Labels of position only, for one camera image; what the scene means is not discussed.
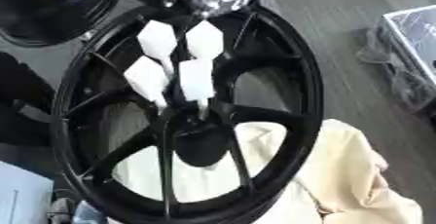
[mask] plastic bag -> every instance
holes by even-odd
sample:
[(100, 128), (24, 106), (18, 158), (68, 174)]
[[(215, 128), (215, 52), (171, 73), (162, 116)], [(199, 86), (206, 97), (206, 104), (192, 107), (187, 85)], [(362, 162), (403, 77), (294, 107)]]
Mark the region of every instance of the plastic bag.
[(107, 218), (85, 201), (77, 206), (72, 224), (107, 224)]
[(363, 62), (385, 67), (393, 95), (410, 111), (426, 109), (436, 99), (436, 35), (429, 26), (436, 7), (386, 14), (367, 33), (367, 46), (358, 53)]

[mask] white foam block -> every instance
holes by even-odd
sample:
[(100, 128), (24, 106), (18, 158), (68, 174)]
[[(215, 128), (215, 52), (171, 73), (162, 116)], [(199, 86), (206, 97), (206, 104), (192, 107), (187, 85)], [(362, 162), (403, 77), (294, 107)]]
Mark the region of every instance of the white foam block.
[(186, 34), (188, 50), (199, 59), (214, 59), (224, 51), (223, 32), (204, 20)]
[(150, 20), (137, 39), (146, 56), (167, 59), (177, 47), (174, 29), (170, 24)]
[(162, 93), (169, 84), (164, 69), (147, 56), (140, 57), (126, 72), (131, 87), (150, 101), (162, 101)]
[(215, 95), (212, 81), (213, 60), (193, 59), (180, 62), (180, 86), (188, 101)]

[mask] white cloth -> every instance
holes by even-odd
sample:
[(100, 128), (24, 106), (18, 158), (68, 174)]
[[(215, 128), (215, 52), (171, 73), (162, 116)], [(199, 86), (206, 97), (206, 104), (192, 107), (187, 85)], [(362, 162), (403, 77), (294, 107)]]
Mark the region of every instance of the white cloth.
[[(285, 134), (283, 126), (273, 123), (236, 127), (251, 176), (268, 164)], [(131, 190), (160, 200), (159, 167), (153, 160), (157, 161), (156, 150), (138, 152), (119, 167), (119, 175)], [(145, 164), (150, 165), (148, 173), (144, 172)], [(339, 121), (325, 121), (313, 151), (294, 181), (256, 223), (422, 223), (419, 205), (388, 188), (381, 175), (386, 168), (385, 160), (371, 148), (361, 131)], [(191, 168), (176, 157), (173, 171), (176, 196), (181, 202), (217, 197), (238, 185), (229, 154), (206, 169)]]

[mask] wheel rim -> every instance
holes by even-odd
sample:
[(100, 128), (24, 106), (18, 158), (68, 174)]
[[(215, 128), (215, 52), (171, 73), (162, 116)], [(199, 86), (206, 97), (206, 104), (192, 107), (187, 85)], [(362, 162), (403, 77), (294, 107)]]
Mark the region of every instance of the wheel rim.
[(104, 20), (118, 0), (0, 0), (0, 37), (39, 48), (72, 40)]
[[(229, 151), (236, 162), (241, 187), (221, 197), (198, 202), (181, 204), (174, 198), (171, 189), (171, 161), (174, 146), (173, 137), (181, 120), (191, 114), (189, 104), (174, 102), (157, 117), (156, 107), (135, 94), (122, 77), (128, 65), (120, 65), (113, 54), (123, 52), (123, 47), (137, 46), (132, 41), (146, 19), (167, 20), (169, 16), (149, 8), (140, 8), (124, 14), (100, 31), (77, 56), (67, 71), (54, 102), (53, 135), (54, 149), (65, 172), (66, 178), (83, 197), (104, 213), (126, 223), (244, 223), (254, 221), (275, 201), (281, 190), (298, 171), (309, 154), (316, 139), (322, 120), (322, 82), (314, 57), (298, 33), (284, 20), (272, 12), (260, 8), (254, 13), (234, 13), (230, 16), (212, 19), (219, 25), (221, 19), (239, 19), (242, 25), (237, 31), (231, 46), (216, 61), (214, 82), (217, 96), (211, 100), (211, 112), (220, 119), (220, 130), (229, 139)], [(187, 30), (186, 22), (174, 27), (180, 34)], [(252, 32), (252, 25), (274, 33), (275, 42), (281, 45), (282, 52), (252, 55), (238, 48)], [(177, 57), (186, 58), (186, 50), (179, 45)], [(115, 89), (95, 93), (83, 98), (82, 92), (87, 83), (82, 81), (93, 67), (103, 67), (118, 78)], [(273, 66), (287, 73), (298, 74), (302, 82), (300, 90), (304, 95), (302, 111), (299, 114), (283, 113), (261, 108), (233, 104), (235, 81), (248, 70)], [(82, 118), (97, 108), (132, 101), (144, 110), (152, 120), (150, 127), (139, 132), (125, 142), (121, 148), (103, 159), (91, 162), (78, 148), (77, 127)], [(234, 136), (233, 126), (237, 123), (267, 121), (282, 124), (288, 134), (280, 150), (269, 164), (254, 178), (248, 174), (246, 163)], [(124, 158), (150, 145), (157, 145), (160, 154), (163, 201), (141, 197), (111, 178), (111, 170)]]

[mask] gray floor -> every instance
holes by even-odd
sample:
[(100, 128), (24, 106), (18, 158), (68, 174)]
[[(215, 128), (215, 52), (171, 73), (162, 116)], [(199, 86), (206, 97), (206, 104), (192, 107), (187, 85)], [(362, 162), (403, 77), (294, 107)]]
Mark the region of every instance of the gray floor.
[[(436, 134), (425, 120), (395, 103), (378, 68), (359, 62), (356, 53), (364, 46), (365, 30), (382, 14), (433, 2), (436, 0), (265, 0), (302, 33), (315, 52), (324, 76), (326, 118), (345, 121), (365, 132), (390, 163), (389, 182), (422, 205), (425, 223), (436, 222)], [(124, 0), (116, 14), (133, 5)], [(27, 62), (54, 86), (79, 49), (78, 42), (37, 51), (0, 42), (0, 50)], [(47, 169), (54, 168), (54, 162), (41, 159), (47, 155), (45, 150), (0, 148), (2, 160), (55, 175)]]

